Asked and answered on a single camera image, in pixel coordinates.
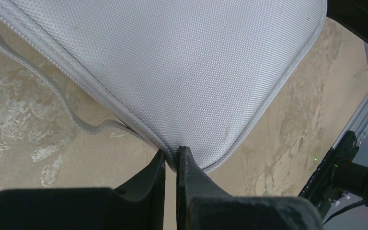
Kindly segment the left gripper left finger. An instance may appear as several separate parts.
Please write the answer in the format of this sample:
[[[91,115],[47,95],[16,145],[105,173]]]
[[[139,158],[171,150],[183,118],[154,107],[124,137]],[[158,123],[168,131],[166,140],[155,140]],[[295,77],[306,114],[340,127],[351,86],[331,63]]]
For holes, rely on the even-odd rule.
[[[117,188],[0,191],[0,230],[161,230],[165,159],[151,162]]]

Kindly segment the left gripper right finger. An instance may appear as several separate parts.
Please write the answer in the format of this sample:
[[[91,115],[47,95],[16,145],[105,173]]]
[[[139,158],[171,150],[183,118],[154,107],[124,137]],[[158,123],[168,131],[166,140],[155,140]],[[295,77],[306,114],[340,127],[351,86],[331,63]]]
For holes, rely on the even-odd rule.
[[[176,163],[179,230],[322,230],[317,209],[300,197],[232,196],[196,164],[189,147]]]

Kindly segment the grey storage case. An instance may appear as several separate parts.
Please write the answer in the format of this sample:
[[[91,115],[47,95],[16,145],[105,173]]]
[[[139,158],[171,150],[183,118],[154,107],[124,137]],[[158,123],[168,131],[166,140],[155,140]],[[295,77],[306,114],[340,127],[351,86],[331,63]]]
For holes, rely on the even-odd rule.
[[[116,120],[92,126],[0,35],[0,50],[47,83],[73,123],[125,130],[178,169],[205,172],[244,141],[317,39],[325,0],[0,0],[0,20]]]

